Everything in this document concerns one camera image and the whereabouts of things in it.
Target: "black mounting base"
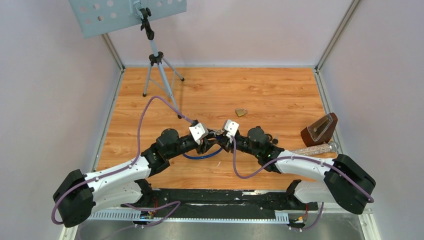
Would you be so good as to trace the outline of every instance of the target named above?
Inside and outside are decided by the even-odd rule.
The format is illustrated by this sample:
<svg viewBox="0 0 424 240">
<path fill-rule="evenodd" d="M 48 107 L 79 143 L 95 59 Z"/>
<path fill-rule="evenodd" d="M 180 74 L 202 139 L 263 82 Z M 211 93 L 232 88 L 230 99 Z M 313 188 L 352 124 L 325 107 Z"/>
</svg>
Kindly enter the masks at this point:
<svg viewBox="0 0 424 240">
<path fill-rule="evenodd" d="M 293 201 L 286 192 L 258 194 L 254 190 L 161 188 L 154 190 L 152 196 L 158 199 L 159 206 L 181 201 L 179 208 L 172 214 L 173 218 L 275 219 L 275 210 L 306 210 L 306 204 Z M 153 207 L 154 201 L 151 200 L 147 205 L 138 202 L 132 205 L 149 208 Z M 164 217 L 172 209 L 164 208 L 154 216 Z M 308 209 L 318 210 L 317 203 L 309 203 Z"/>
</svg>

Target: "wooden floor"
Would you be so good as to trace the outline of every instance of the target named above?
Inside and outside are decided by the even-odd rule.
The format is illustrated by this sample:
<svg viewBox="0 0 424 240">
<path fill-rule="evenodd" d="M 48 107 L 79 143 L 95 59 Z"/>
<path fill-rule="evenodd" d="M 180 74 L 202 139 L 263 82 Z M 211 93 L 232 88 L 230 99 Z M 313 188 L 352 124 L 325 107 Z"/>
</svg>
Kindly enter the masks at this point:
<svg viewBox="0 0 424 240">
<path fill-rule="evenodd" d="M 184 82 L 175 81 L 173 93 L 180 110 L 210 129 L 222 128 L 231 119 L 240 124 L 246 135 L 250 128 L 261 126 L 266 133 L 278 134 L 278 146 L 288 150 L 304 148 L 300 132 L 324 115 L 318 88 L 309 68 L 179 68 Z M 137 125 L 146 102 L 154 95 L 166 94 L 153 83 L 147 97 L 142 97 L 146 68 L 127 68 L 97 170 L 110 168 L 135 157 Z M 172 71 L 166 69 L 172 79 Z M 156 68 L 152 78 L 160 81 Z M 248 109 L 237 117 L 235 108 Z M 164 129 L 174 128 L 180 136 L 189 133 L 188 123 L 160 100 L 154 100 L 141 127 L 141 150 L 145 150 Z M 248 154 L 237 152 L 237 169 L 251 174 L 260 165 Z M 154 188 L 255 189 L 285 190 L 295 179 L 293 174 L 262 171 L 250 179 L 240 179 L 233 172 L 232 155 L 220 154 L 189 160 L 179 156 L 170 167 L 147 180 Z"/>
</svg>

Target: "cable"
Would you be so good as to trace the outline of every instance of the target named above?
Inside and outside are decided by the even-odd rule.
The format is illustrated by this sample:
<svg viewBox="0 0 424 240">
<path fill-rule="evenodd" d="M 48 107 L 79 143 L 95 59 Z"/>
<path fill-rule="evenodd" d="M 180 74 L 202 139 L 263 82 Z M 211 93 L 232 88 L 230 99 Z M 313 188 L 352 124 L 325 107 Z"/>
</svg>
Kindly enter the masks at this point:
<svg viewBox="0 0 424 240">
<path fill-rule="evenodd" d="M 319 209 L 319 212 L 318 212 L 318 216 L 316 217 L 315 221 L 310 226 L 307 226 L 307 227 L 304 227 L 304 228 L 292 227 L 292 229 L 295 229 L 295 230 L 297 230 L 299 232 L 313 229 L 317 225 L 317 223 L 320 220 L 321 216 L 323 215 L 323 210 L 324 210 L 324 203 L 322 202 L 321 203 L 321 209 Z"/>
<path fill-rule="evenodd" d="M 188 159 L 191 159 L 191 160 L 201 160 L 201 159 L 207 159 L 207 158 L 213 157 L 213 156 L 219 154 L 222 150 L 223 150 L 223 148 L 221 147 L 220 149 L 216 150 L 215 152 L 212 152 L 211 154 L 204 155 L 204 156 L 189 156 L 185 153 L 183 153 L 182 155 L 184 157 L 188 158 Z"/>
<path fill-rule="evenodd" d="M 158 199 L 155 196 L 152 197 L 151 199 L 153 199 L 153 201 L 154 201 L 153 208 L 159 207 L 159 201 L 158 201 Z"/>
<path fill-rule="evenodd" d="M 239 172 L 237 171 L 236 168 L 236 151 L 237 151 L 237 146 L 236 146 L 236 138 L 234 136 L 232 137 L 232 142 L 233 142 L 233 154 L 232 154 L 232 168 L 234 169 L 234 173 L 235 175 L 237 175 L 237 177 L 241 178 L 241 179 L 249 179 L 253 176 L 255 176 L 256 174 L 258 174 L 260 171 L 262 171 L 264 168 L 268 167 L 269 165 L 277 162 L 278 160 L 284 160 L 284 159 L 298 159 L 298 160 L 306 160 L 309 162 L 313 162 L 316 164 L 321 164 L 321 161 L 306 157 L 306 156 L 281 156 L 281 157 L 277 157 L 267 163 L 265 163 L 261 168 L 259 168 L 258 170 L 256 170 L 254 173 L 247 175 L 247 176 L 242 176 L 239 174 Z M 322 162 L 322 165 L 331 168 L 332 170 L 336 171 L 339 175 L 341 175 L 343 178 L 345 178 L 350 184 L 352 184 L 356 189 L 358 189 L 362 194 L 364 194 L 367 198 L 368 198 L 368 203 L 372 204 L 374 203 L 374 198 L 368 193 L 366 192 L 362 187 L 360 187 L 356 182 L 354 182 L 348 175 L 346 175 L 346 173 L 342 172 L 340 169 L 338 169 L 337 167 L 330 165 L 326 162 Z"/>
<path fill-rule="evenodd" d="M 306 203 L 306 210 L 305 210 L 305 214 L 302 216 L 302 218 L 306 218 L 305 219 L 305 223 L 308 220 L 308 213 L 309 213 L 309 204 Z"/>
<path fill-rule="evenodd" d="M 145 116 L 145 114 L 146 114 L 146 111 L 147 111 L 147 109 L 148 109 L 148 107 L 149 107 L 149 105 L 150 105 L 150 103 L 152 103 L 152 100 L 153 99 L 159 99 L 159 100 L 161 100 L 162 102 L 164 102 L 168 107 L 170 107 L 176 114 L 178 114 L 179 116 L 181 116 L 183 119 L 185 119 L 187 122 L 189 122 L 190 124 L 191 123 L 193 123 L 193 121 L 190 119 L 190 118 L 188 118 L 188 117 L 186 117 L 186 116 L 184 116 L 180 111 L 178 111 L 175 107 L 173 107 L 169 102 L 167 102 L 165 99 L 163 99 L 162 97 L 160 97 L 160 96 L 153 96 L 153 97 L 151 97 L 150 98 L 150 100 L 147 102 L 147 104 L 146 104 L 146 106 L 144 107 L 144 110 L 143 110 L 143 112 L 142 112 L 142 114 L 141 114 L 141 116 L 140 116 L 140 120 L 139 120 L 139 122 L 138 122 L 138 129 L 137 129 L 137 154 L 135 155 L 135 159 L 134 159 L 134 161 L 132 161 L 132 163 L 130 163 L 130 165 L 131 166 L 133 166 L 134 164 L 136 164 L 137 163 L 137 161 L 139 160 L 139 157 L 140 157 L 140 152 L 141 152 L 141 146 L 140 146 L 140 129 L 142 128 L 142 122 L 143 122 L 143 118 L 144 118 L 144 116 Z M 102 175 L 100 175 L 100 176 L 98 176 L 97 178 L 98 179 L 102 179 L 102 178 L 105 178 L 105 177 L 108 177 L 108 176 L 111 176 L 111 175 L 114 175 L 114 174 L 118 174 L 118 173 L 120 173 L 120 172 L 122 172 L 122 171 L 124 171 L 124 170 L 126 170 L 126 169 L 128 169 L 129 168 L 129 166 L 127 165 L 127 166 L 125 166 L 125 167 L 122 167 L 122 168 L 120 168 L 120 169 L 117 169 L 117 170 L 115 170 L 115 171 L 111 171 L 111 172 L 108 172 L 108 173 L 105 173 L 105 174 L 102 174 Z M 64 200 L 64 198 L 69 194 L 69 193 L 72 193 L 72 191 L 74 191 L 75 189 L 77 189 L 77 188 L 79 188 L 79 187 L 81 187 L 81 186 L 83 186 L 83 185 L 85 185 L 85 184 L 89 184 L 89 183 L 91 183 L 91 182 L 93 182 L 94 180 L 95 180 L 96 178 L 91 178 L 91 179 L 88 179 L 88 180 L 85 180 L 85 181 L 83 181 L 83 182 L 80 182 L 80 183 L 78 183 L 77 185 L 75 185 L 75 186 L 73 186 L 73 187 L 71 187 L 69 190 L 67 190 L 58 200 L 57 200 L 57 202 L 56 202 L 56 204 L 54 205 L 54 207 L 53 207 L 53 210 L 51 211 L 51 221 L 54 223 L 54 224 L 56 224 L 56 225 L 61 225 L 61 224 L 63 224 L 64 222 L 63 221 L 58 221 L 58 220 L 56 220 L 56 211 L 58 210 L 58 207 L 59 207 L 59 205 L 61 204 L 61 202 Z"/>
<path fill-rule="evenodd" d="M 142 212 L 151 212 L 151 211 L 157 211 L 157 210 L 160 210 L 160 209 L 164 209 L 164 208 L 167 208 L 167 207 L 169 207 L 169 206 L 172 206 L 172 205 L 174 205 L 174 204 L 176 204 L 176 206 L 166 215 L 166 216 L 164 216 L 161 220 L 159 220 L 159 221 L 156 221 L 156 222 L 154 222 L 154 223 L 151 223 L 151 224 L 146 224 L 146 225 L 141 225 L 142 226 L 142 228 L 146 228 L 146 227 L 153 227 L 153 226 L 156 226 L 156 225 L 158 225 L 158 224 L 160 224 L 160 223 L 162 223 L 163 221 L 165 221 L 167 218 L 169 218 L 169 216 L 171 215 L 171 214 L 173 214 L 174 212 L 175 212 L 175 210 L 180 206 L 180 204 L 181 204 L 181 202 L 180 201 L 173 201 L 173 202 L 170 202 L 170 203 L 168 203 L 168 204 L 165 204 L 165 205 L 162 205 L 162 206 L 160 206 L 160 207 L 153 207 L 153 208 L 138 208 L 138 207 L 135 207 L 135 206 L 133 206 L 133 205 L 131 205 L 131 204 L 128 204 L 128 203 L 126 203 L 125 205 L 127 206 L 127 207 L 130 207 L 130 208 L 132 208 L 132 209 L 134 209 L 134 210 L 137 210 L 137 211 L 142 211 Z M 105 236 L 104 238 L 102 238 L 101 240 L 106 240 L 106 239 L 108 239 L 108 238 L 111 238 L 112 236 L 114 236 L 114 235 L 116 235 L 116 234 L 118 234 L 118 233 L 120 233 L 120 232 L 122 232 L 122 231 L 125 231 L 125 230 L 128 230 L 128 229 L 132 229 L 132 228 L 136 228 L 137 226 L 138 226 L 139 224 L 131 224 L 131 225 L 129 225 L 129 226 L 126 226 L 126 227 L 123 227 L 123 228 L 121 228 L 121 229 L 119 229 L 119 230 L 117 230 L 117 231 L 114 231 L 114 232 L 112 232 L 111 234 L 109 234 L 109 235 L 107 235 L 107 236 Z M 85 227 L 86 225 L 83 225 L 83 226 L 81 226 L 79 229 L 78 229 L 78 232 L 77 232 L 77 237 L 78 237 L 78 240 L 82 240 L 81 239 L 81 230 L 83 229 L 83 227 Z"/>
</svg>

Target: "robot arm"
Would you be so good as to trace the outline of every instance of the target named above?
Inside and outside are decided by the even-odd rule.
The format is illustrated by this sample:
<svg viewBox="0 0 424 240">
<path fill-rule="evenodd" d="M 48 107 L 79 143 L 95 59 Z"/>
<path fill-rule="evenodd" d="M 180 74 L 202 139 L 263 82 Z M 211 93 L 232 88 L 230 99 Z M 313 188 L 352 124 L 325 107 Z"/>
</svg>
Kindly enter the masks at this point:
<svg viewBox="0 0 424 240">
<path fill-rule="evenodd" d="M 121 204 L 146 203 L 153 190 L 145 180 L 170 166 L 169 159 L 197 149 L 198 153 L 209 148 L 201 148 L 209 131 L 195 121 L 189 127 L 191 134 L 179 137 L 175 129 L 165 129 L 148 149 L 133 158 L 105 170 L 82 174 L 77 169 L 68 174 L 53 195 L 58 200 L 71 188 L 88 181 L 66 195 L 57 209 L 65 227 L 70 228 L 85 221 L 91 213 Z"/>
<path fill-rule="evenodd" d="M 236 149 L 255 156 L 261 166 L 273 162 L 264 168 L 268 172 L 296 174 L 316 180 L 293 181 L 289 186 L 302 203 L 337 203 L 353 214 L 362 214 L 369 202 L 362 191 L 369 196 L 376 182 L 349 156 L 339 154 L 337 158 L 305 157 L 272 144 L 271 135 L 265 134 L 260 126 L 251 128 L 247 136 L 240 135 L 238 126 L 231 120 L 227 120 L 223 126 L 223 135 L 226 138 L 221 139 L 219 144 L 227 152 L 233 151 L 234 139 Z"/>
<path fill-rule="evenodd" d="M 305 157 L 272 144 L 272 137 L 260 126 L 251 128 L 247 136 L 242 136 L 238 128 L 239 124 L 231 120 L 225 122 L 222 130 L 210 130 L 194 121 L 189 127 L 190 134 L 182 137 L 175 129 L 165 129 L 136 162 L 134 158 L 84 175 L 79 169 L 70 172 L 53 195 L 56 204 L 62 198 L 57 209 L 65 227 L 76 226 L 92 212 L 105 208 L 126 203 L 145 206 L 153 192 L 147 177 L 169 167 L 171 158 L 194 149 L 203 154 L 215 144 L 227 152 L 232 152 L 235 144 L 238 151 L 253 155 L 268 172 L 315 179 L 317 182 L 295 180 L 288 187 L 287 193 L 293 193 L 302 203 L 331 202 L 354 214 L 364 211 L 369 199 L 360 189 L 370 195 L 376 182 L 347 155 L 339 154 L 335 159 Z"/>
</svg>

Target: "black clamp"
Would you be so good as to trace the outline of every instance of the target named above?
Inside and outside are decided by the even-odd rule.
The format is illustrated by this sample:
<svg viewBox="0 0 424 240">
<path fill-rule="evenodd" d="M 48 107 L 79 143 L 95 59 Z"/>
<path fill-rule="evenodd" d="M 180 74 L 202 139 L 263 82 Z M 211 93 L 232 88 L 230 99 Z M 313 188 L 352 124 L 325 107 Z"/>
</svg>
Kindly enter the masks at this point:
<svg viewBox="0 0 424 240">
<path fill-rule="evenodd" d="M 150 65 L 153 67 L 154 64 L 162 63 L 163 57 L 164 57 L 164 53 L 161 51 L 158 52 L 157 56 L 150 54 L 148 56 L 148 59 L 150 60 Z"/>
<path fill-rule="evenodd" d="M 153 40 L 155 38 L 155 32 L 150 27 L 150 22 L 147 19 L 148 17 L 152 16 L 152 13 L 148 7 L 140 9 L 140 12 L 143 15 L 143 18 L 141 19 L 140 30 L 143 31 L 143 29 L 146 29 L 147 39 Z"/>
</svg>

